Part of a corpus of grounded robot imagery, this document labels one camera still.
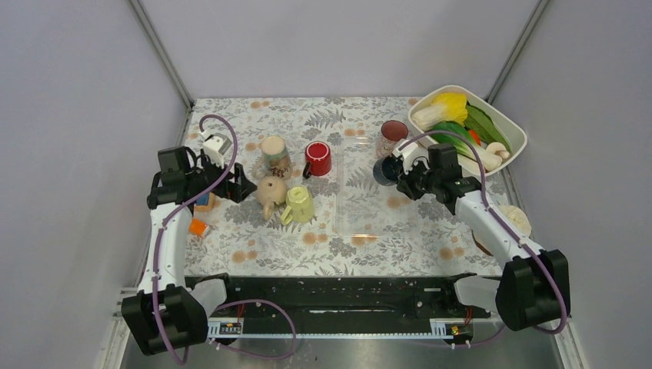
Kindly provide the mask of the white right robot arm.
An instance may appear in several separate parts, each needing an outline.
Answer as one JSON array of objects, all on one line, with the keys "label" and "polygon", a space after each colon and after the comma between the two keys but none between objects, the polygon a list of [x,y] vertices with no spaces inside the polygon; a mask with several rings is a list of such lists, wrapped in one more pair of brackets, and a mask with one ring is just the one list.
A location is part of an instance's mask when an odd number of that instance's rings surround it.
[{"label": "white right robot arm", "polygon": [[[471,306],[498,314],[512,331],[532,327],[548,334],[565,329],[571,311],[569,265],[559,250],[547,251],[509,222],[489,198],[484,184],[464,177],[451,144],[423,148],[401,141],[389,157],[397,189],[412,200],[432,194],[481,239],[501,265],[499,279],[459,277],[441,295],[441,306],[453,317]],[[558,322],[545,330],[544,324]]]}]

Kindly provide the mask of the blue ribbed ceramic mug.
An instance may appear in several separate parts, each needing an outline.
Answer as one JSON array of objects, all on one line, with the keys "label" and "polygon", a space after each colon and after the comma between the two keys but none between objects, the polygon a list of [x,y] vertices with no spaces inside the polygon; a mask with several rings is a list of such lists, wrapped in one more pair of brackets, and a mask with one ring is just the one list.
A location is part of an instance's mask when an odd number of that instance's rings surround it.
[{"label": "blue ribbed ceramic mug", "polygon": [[373,177],[382,186],[396,185],[403,170],[402,160],[392,155],[379,158],[373,167]]}]

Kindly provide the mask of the pink patterned mug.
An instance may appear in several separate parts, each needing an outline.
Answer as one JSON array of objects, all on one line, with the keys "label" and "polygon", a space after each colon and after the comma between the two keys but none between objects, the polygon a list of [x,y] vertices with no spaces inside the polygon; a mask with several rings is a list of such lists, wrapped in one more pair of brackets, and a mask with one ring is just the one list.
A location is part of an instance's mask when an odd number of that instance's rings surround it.
[{"label": "pink patterned mug", "polygon": [[375,152],[378,158],[385,158],[392,153],[395,145],[408,136],[408,127],[397,120],[390,120],[383,123],[381,133],[376,141]]}]

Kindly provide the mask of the yellow-green ceramic mug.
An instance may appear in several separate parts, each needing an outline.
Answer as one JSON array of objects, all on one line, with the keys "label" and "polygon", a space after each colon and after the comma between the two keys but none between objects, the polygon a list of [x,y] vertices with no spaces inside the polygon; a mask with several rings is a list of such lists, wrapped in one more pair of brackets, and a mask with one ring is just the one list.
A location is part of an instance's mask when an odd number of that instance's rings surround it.
[{"label": "yellow-green ceramic mug", "polygon": [[314,217],[314,199],[311,192],[303,185],[295,186],[286,193],[286,208],[281,214],[281,224],[291,222],[307,223]]}]

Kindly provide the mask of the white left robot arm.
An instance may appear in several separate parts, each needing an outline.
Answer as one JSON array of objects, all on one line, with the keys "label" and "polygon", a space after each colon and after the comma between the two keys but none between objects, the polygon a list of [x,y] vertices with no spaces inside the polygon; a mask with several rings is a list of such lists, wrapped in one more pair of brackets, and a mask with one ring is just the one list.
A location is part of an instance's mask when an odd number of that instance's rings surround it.
[{"label": "white left robot arm", "polygon": [[195,202],[205,194],[240,203],[257,187],[243,165],[214,163],[206,150],[196,155],[178,146],[158,152],[159,171],[154,175],[147,206],[151,219],[151,243],[145,271],[135,295],[121,303],[121,315],[141,352],[146,356],[187,349],[208,336],[209,306],[221,316],[238,308],[237,293],[223,283],[188,290],[182,262]]}]

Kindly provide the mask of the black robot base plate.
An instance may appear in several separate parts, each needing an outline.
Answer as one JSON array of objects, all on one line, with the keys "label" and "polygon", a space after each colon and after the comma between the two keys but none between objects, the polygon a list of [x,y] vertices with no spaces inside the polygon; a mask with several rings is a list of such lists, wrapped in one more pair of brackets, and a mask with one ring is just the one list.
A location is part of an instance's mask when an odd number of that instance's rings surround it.
[{"label": "black robot base plate", "polygon": [[211,314],[211,339],[438,339],[472,332],[490,312],[453,295],[453,277],[236,277],[222,274],[236,306]]}]

